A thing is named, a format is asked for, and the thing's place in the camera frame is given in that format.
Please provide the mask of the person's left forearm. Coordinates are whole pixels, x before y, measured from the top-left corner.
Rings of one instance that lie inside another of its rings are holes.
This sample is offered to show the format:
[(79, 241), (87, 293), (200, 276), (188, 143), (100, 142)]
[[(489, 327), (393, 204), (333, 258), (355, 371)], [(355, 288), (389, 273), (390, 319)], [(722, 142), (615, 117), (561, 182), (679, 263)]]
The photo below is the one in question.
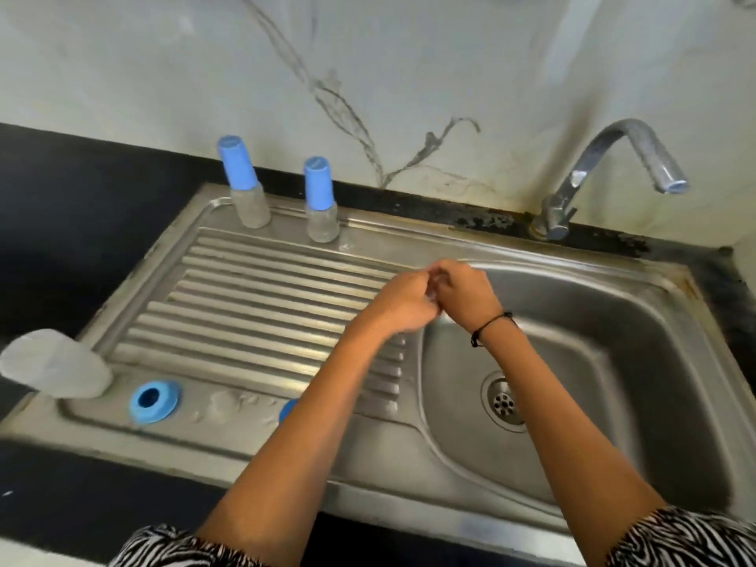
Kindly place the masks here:
[(288, 416), (251, 458), (197, 535), (272, 567), (297, 567), (364, 377), (391, 316), (353, 321)]

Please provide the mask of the translucent plastic bottle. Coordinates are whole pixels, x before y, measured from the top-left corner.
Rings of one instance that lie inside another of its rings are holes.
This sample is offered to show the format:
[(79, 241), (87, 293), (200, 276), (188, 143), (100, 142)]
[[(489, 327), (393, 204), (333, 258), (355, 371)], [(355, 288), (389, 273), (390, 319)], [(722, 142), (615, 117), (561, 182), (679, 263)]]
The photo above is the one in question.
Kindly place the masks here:
[(90, 348), (56, 330), (15, 338), (0, 352), (0, 375), (56, 399), (92, 399), (105, 393), (113, 372)]

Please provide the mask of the zebra print garment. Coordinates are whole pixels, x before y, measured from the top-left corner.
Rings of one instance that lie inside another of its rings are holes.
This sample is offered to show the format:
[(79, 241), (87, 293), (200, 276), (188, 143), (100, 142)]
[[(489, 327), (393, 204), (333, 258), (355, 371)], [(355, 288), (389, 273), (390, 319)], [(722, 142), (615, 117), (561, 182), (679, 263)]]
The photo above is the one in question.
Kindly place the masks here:
[[(270, 567), (171, 525), (135, 532), (108, 567)], [(638, 521), (605, 567), (756, 567), (756, 523), (667, 506)]]

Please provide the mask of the stainless steel sink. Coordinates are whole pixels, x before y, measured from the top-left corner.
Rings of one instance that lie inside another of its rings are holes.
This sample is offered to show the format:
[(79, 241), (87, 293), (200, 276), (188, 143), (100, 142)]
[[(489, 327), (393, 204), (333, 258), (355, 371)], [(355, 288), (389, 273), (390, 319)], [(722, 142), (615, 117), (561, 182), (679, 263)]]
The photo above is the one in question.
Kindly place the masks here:
[[(354, 209), (317, 245), (301, 202), (241, 225), (207, 184), (80, 333), (114, 381), (100, 397), (32, 393), (0, 438), (226, 487), (354, 316), (395, 274), (457, 258), (484, 270), (582, 410), (665, 499), (756, 521), (756, 400), (692, 271)], [(328, 513), (543, 562), (582, 565), (529, 434), (496, 426), (503, 372), (443, 316), (377, 354), (329, 479)], [(182, 389), (133, 423), (154, 380)]]

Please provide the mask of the sink drain strainer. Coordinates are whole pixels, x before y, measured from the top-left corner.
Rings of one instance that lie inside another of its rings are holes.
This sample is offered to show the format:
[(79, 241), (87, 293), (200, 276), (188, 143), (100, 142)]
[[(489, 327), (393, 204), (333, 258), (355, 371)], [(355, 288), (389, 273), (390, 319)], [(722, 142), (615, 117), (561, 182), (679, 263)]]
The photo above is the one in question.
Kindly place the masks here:
[(526, 425), (513, 391), (502, 372), (490, 372), (485, 377), (480, 388), (480, 398), (485, 413), (496, 426), (508, 432), (526, 433)]

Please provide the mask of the clear bottle with blue cap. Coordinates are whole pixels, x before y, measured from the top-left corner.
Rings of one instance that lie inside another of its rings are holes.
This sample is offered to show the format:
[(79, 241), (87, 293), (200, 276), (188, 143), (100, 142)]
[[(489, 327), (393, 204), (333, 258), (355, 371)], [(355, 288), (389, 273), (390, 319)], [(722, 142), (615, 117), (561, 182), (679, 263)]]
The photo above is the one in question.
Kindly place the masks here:
[(236, 135), (224, 135), (216, 148), (241, 223), (251, 229), (267, 226), (271, 220), (269, 204), (244, 141)]
[(329, 243), (340, 231), (330, 163), (322, 156), (312, 156), (304, 163), (304, 176), (308, 236), (316, 243)]

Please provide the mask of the person's left hand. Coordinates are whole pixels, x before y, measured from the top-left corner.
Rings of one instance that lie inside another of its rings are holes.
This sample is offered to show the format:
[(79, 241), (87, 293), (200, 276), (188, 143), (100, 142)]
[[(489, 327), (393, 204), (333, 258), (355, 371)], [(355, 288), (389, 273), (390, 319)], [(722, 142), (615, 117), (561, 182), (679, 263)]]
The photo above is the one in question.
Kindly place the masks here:
[(360, 325), (384, 340), (419, 330), (441, 314), (440, 306), (415, 303), (409, 298), (408, 272), (394, 276), (357, 316)]

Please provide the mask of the person's right hand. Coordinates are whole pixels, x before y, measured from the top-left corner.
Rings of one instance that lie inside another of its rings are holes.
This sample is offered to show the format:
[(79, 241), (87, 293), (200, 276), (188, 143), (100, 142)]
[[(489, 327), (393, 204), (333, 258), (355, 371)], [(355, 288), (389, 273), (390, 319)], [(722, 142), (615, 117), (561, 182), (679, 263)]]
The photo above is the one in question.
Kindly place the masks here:
[(453, 307), (441, 307), (441, 309), (472, 335), (494, 319), (502, 317), (505, 309), (495, 295), (486, 272), (468, 263), (465, 264), (467, 264), (467, 288), (463, 302)]

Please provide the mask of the person's right forearm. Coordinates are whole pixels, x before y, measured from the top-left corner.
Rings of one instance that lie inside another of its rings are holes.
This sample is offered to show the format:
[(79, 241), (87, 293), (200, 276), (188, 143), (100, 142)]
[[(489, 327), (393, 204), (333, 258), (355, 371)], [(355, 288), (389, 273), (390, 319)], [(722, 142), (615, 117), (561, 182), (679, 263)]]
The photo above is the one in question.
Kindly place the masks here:
[(570, 396), (507, 316), (474, 333), (513, 391), (547, 481), (589, 567), (666, 502)]

